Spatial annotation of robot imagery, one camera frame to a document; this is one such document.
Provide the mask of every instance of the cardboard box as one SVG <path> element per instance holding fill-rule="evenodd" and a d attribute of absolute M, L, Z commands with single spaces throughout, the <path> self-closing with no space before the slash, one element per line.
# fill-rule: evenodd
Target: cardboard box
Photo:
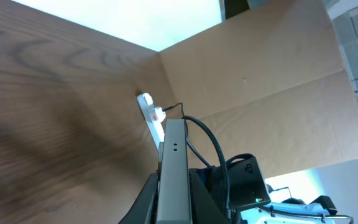
<path fill-rule="evenodd" d="M 226 159 L 253 153 L 271 177 L 358 158 L 358 107 L 322 2 L 273 2 L 160 54 L 185 113 L 213 130 Z M 192 124 L 190 138 L 218 164 Z"/>

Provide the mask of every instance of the brown wood grain surface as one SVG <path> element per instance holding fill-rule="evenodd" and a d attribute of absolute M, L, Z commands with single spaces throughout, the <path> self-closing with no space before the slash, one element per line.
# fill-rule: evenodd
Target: brown wood grain surface
<path fill-rule="evenodd" d="M 117 223 L 157 167 L 141 92 L 175 103 L 157 52 L 0 0 L 0 223 Z"/>

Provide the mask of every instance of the wooden tabletop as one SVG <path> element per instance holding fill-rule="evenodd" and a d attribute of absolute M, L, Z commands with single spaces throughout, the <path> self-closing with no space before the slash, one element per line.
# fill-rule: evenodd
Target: wooden tabletop
<path fill-rule="evenodd" d="M 175 103 L 157 52 L 0 0 L 0 223 L 117 223 L 157 167 L 142 92 Z"/>

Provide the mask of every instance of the white power strip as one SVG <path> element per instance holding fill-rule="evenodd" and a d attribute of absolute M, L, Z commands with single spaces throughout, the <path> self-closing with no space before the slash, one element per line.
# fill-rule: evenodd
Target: white power strip
<path fill-rule="evenodd" d="M 164 141 L 165 136 L 164 129 L 161 125 L 161 122 L 165 119 L 165 112 L 162 111 L 161 107 L 154 106 L 153 98 L 148 93 L 143 93 L 137 96 L 137 101 L 139 102 L 144 119 L 146 120 L 158 150 L 158 146 L 160 145 L 160 142 Z"/>

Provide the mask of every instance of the gray metal bar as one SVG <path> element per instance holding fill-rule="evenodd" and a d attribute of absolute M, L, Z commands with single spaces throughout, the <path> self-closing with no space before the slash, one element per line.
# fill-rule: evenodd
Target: gray metal bar
<path fill-rule="evenodd" d="M 156 223 L 192 223 L 185 121 L 182 119 L 167 120 Z"/>

